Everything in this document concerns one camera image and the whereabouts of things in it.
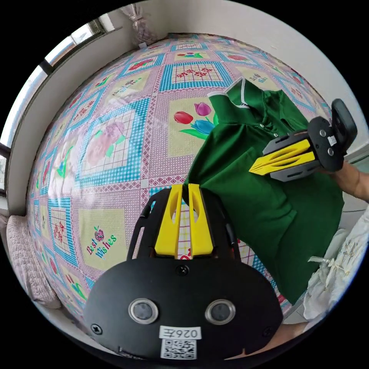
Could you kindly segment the person's right hand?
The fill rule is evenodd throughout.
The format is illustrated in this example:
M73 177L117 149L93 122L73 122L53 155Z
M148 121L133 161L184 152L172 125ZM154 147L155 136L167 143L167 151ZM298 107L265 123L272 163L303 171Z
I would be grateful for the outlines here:
M318 168L318 172L328 175L337 183L343 192L350 195L354 195L357 192L357 186L360 180L359 171L346 160L343 161L342 168L338 171L329 172L323 168Z

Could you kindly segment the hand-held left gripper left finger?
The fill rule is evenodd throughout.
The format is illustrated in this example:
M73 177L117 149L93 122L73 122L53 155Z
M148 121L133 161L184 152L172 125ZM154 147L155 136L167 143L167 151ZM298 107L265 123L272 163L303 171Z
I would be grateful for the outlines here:
M182 184L166 189L166 204L155 243L155 253L160 257L177 257L180 232Z

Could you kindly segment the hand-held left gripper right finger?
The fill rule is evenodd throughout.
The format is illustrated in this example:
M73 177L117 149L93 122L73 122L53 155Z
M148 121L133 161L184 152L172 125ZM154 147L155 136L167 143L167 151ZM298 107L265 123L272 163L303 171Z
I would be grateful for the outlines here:
M213 252L213 242L208 226L206 207L198 184L188 184L188 197L191 256L210 256Z

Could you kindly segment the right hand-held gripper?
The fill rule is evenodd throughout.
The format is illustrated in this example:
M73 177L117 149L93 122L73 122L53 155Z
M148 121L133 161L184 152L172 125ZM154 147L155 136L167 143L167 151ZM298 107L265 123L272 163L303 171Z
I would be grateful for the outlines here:
M307 129L271 140L250 167L249 172L289 182L305 178L323 168L335 172L346 155L346 122L340 116L329 122L312 119Z

